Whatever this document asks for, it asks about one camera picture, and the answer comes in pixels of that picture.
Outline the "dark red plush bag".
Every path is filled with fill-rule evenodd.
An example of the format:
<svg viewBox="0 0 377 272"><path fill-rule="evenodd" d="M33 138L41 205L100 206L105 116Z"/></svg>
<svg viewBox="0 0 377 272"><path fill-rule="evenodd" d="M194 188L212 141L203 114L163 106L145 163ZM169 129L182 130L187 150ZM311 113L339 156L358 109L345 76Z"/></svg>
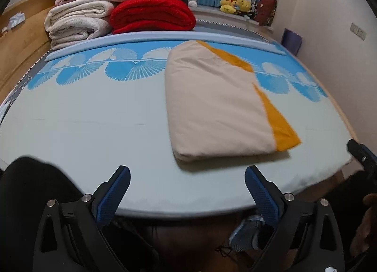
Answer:
<svg viewBox="0 0 377 272"><path fill-rule="evenodd" d="M268 26L275 15L277 0L259 0L256 5L256 16L254 20L260 26Z"/></svg>

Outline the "red folded blanket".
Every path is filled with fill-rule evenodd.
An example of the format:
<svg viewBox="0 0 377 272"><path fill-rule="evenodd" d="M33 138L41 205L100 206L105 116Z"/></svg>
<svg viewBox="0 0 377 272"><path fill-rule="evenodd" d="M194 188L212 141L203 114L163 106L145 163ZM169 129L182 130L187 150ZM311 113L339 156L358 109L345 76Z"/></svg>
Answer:
<svg viewBox="0 0 377 272"><path fill-rule="evenodd" d="M190 31L196 26L196 18L181 0L126 0L111 12L109 24L113 34Z"/></svg>

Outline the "purple box by wall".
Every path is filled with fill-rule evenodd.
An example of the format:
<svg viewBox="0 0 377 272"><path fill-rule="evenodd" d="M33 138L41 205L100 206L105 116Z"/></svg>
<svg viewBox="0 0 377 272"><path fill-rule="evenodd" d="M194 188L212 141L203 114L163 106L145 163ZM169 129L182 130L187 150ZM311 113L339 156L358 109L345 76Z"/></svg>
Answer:
<svg viewBox="0 0 377 272"><path fill-rule="evenodd" d="M303 38L298 33L285 28L281 38L281 45L289 50L294 56L297 56L302 41Z"/></svg>

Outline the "wall power socket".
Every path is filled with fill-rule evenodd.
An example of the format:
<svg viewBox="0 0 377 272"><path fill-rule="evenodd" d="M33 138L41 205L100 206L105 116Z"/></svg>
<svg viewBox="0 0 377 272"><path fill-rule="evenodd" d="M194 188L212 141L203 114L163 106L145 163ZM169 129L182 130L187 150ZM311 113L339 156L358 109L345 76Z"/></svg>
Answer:
<svg viewBox="0 0 377 272"><path fill-rule="evenodd" d="M350 31L354 34L356 34L360 39L362 40L365 40L365 37L366 37L366 32L358 27L355 23L351 23L351 26L350 26Z"/></svg>

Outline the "beige and orange hooded jacket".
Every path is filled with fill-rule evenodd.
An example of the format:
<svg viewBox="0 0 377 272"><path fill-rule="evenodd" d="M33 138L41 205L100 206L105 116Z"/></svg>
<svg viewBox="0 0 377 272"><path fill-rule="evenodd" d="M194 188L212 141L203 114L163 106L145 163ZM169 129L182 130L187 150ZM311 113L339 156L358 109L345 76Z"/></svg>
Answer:
<svg viewBox="0 0 377 272"><path fill-rule="evenodd" d="M252 65L204 41L186 41L170 51L165 100L179 161L266 155L301 143L260 89Z"/></svg>

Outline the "blue patterned bed sheet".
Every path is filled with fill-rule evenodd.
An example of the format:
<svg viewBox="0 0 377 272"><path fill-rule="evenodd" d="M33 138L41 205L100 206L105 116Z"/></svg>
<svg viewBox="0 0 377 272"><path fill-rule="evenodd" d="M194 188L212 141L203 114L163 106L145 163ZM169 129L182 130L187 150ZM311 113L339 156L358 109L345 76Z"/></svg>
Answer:
<svg viewBox="0 0 377 272"><path fill-rule="evenodd" d="M354 138L345 115L295 57L256 33L226 34L272 42L286 55L209 42L250 63L261 90L298 134L286 153L181 164L169 139L164 72L169 52L188 41L119 43L45 62L39 59L1 105L1 168L21 156L54 164L85 193L118 166L131 171L123 214L196 216L253 205L249 165L284 192L299 192L350 161Z"/></svg>

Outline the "blue striped slipper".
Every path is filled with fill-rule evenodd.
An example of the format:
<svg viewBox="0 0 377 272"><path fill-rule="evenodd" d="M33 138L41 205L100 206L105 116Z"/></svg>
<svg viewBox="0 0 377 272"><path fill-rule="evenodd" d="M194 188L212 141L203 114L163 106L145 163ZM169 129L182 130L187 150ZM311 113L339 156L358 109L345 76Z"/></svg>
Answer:
<svg viewBox="0 0 377 272"><path fill-rule="evenodd" d="M237 252L259 250L258 235L264 225L263 217L258 214L244 219L230 235L230 247Z"/></svg>

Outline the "wooden headboard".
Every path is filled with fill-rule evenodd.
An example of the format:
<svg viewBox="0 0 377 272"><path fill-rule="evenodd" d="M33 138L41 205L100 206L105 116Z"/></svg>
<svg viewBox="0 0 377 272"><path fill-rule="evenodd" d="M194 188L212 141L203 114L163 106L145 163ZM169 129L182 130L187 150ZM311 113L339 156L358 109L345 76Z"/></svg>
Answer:
<svg viewBox="0 0 377 272"><path fill-rule="evenodd" d="M44 20L54 4L55 0L21 0L1 15L1 28L4 28L10 17L19 12L25 14L25 21L1 34L1 100L6 99L31 65L49 50Z"/></svg>

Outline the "yellow plush toys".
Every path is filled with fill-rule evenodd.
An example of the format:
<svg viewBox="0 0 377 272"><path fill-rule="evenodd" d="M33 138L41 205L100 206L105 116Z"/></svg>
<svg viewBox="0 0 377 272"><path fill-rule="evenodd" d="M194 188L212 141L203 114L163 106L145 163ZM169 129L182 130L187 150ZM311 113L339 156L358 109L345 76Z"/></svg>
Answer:
<svg viewBox="0 0 377 272"><path fill-rule="evenodd" d="M232 15L247 15L252 12L249 0L220 0L220 11Z"/></svg>

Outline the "cream folded quilt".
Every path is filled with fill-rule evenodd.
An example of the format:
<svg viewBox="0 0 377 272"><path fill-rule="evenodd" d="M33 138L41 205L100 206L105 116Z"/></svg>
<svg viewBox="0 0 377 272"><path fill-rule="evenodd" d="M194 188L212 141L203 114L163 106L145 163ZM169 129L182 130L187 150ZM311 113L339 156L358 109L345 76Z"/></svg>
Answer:
<svg viewBox="0 0 377 272"><path fill-rule="evenodd" d="M114 5L103 0L74 0L52 8L44 21L50 49L59 50L111 32Z"/></svg>

